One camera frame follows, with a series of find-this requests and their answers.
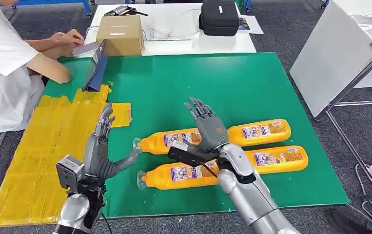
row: bottle label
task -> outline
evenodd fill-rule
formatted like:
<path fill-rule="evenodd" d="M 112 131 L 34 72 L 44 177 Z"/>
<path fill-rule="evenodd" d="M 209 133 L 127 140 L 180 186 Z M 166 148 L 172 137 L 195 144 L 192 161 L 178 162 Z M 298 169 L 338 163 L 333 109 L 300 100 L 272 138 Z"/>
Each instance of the bottle label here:
<path fill-rule="evenodd" d="M 212 170 L 217 175 L 219 168 L 217 167 L 217 164 L 214 161 L 207 162 L 206 165 L 210 168 L 210 170 Z M 173 182 L 213 176 L 203 166 L 191 167 L 185 165 L 181 167 L 173 167 L 171 168 L 171 172 Z"/>
<path fill-rule="evenodd" d="M 254 153 L 253 156 L 255 157 L 256 164 L 258 166 L 265 166 L 265 165 L 280 163 L 280 160 L 278 158 L 273 157 L 272 155 L 268 153 Z"/>
<path fill-rule="evenodd" d="M 197 145 L 201 141 L 201 136 L 197 130 L 192 133 L 170 133 L 164 135 L 165 146 L 167 147 L 172 146 L 174 140 L 178 140 L 180 142 L 188 142 L 190 144 Z"/>
<path fill-rule="evenodd" d="M 284 133 L 287 129 L 280 121 L 265 125 L 252 125 L 242 128 L 243 135 L 246 139 L 253 139 L 257 137 L 265 137 L 275 133 Z"/>
<path fill-rule="evenodd" d="M 266 166 L 281 162 L 293 162 L 302 160 L 302 153 L 297 148 L 289 148 L 286 153 L 280 153 L 279 157 L 274 157 L 268 153 L 254 153 L 256 164 L 258 166 Z"/>

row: robotic arm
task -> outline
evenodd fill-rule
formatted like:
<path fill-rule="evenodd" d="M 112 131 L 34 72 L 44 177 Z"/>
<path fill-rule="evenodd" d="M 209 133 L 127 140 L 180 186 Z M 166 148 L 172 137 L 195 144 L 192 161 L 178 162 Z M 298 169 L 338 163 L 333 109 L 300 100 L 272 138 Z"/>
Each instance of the robotic arm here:
<path fill-rule="evenodd" d="M 226 128 L 213 110 L 200 100 L 188 103 L 202 136 L 199 145 L 175 142 L 168 157 L 190 166 L 216 159 L 218 183 L 229 196 L 246 226 L 255 234 L 299 234 L 283 216 L 270 191 L 241 147 L 228 143 Z"/>
<path fill-rule="evenodd" d="M 108 103 L 101 112 L 94 132 L 88 139 L 84 163 L 70 155 L 56 164 L 61 187 L 68 189 L 54 234 L 92 234 L 93 227 L 105 206 L 105 180 L 131 166 L 141 152 L 134 148 L 130 155 L 117 162 L 108 159 L 108 134 L 113 112 Z"/>

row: green mat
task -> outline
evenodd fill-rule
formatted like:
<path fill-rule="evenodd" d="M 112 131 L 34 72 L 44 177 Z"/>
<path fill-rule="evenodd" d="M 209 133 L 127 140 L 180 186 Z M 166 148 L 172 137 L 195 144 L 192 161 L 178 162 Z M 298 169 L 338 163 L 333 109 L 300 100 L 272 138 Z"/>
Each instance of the green mat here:
<path fill-rule="evenodd" d="M 67 95 L 72 100 L 82 87 L 87 59 L 62 61 L 73 74 L 72 82 L 49 82 L 45 94 Z M 118 160 L 132 150 L 135 137 L 155 132 L 195 127 L 186 107 L 188 96 L 210 105 L 226 127 L 283 118 L 292 129 L 281 143 L 247 147 L 245 150 L 284 145 L 302 146 L 309 165 L 299 172 L 262 175 L 280 207 L 349 203 L 344 189 L 300 104 L 275 53 L 175 55 L 109 58 L 103 83 L 110 86 L 109 102 L 130 102 L 133 121 L 129 127 L 110 132 L 109 155 Z M 107 180 L 107 217 L 173 215 L 233 211 L 235 208 L 218 186 L 179 190 L 137 188 L 137 172 L 173 162 L 148 153 Z"/>

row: black zipper case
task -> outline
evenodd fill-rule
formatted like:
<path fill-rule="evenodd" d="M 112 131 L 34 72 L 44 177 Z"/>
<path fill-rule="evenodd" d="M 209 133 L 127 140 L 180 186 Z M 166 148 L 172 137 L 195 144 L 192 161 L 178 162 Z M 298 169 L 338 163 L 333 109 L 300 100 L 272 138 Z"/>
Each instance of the black zipper case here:
<path fill-rule="evenodd" d="M 201 6 L 199 28 L 209 36 L 234 36 L 239 28 L 235 2 L 205 0 Z"/>

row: yellow plastic sheet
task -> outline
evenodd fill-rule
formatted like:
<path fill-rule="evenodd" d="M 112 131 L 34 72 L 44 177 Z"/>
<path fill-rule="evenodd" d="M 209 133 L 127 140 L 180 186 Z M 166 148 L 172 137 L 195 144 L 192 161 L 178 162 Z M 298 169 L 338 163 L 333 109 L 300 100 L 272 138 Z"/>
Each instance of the yellow plastic sheet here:
<path fill-rule="evenodd" d="M 112 128 L 129 126 L 131 122 L 131 103 L 111 103 L 116 119 L 111 123 Z"/>
<path fill-rule="evenodd" d="M 84 159 L 110 89 L 77 90 L 72 103 L 66 97 L 43 96 L 15 151 L 0 187 L 0 227 L 54 223 L 66 198 L 55 163 L 70 154 Z M 128 126 L 129 103 L 113 103 L 116 126 Z"/>

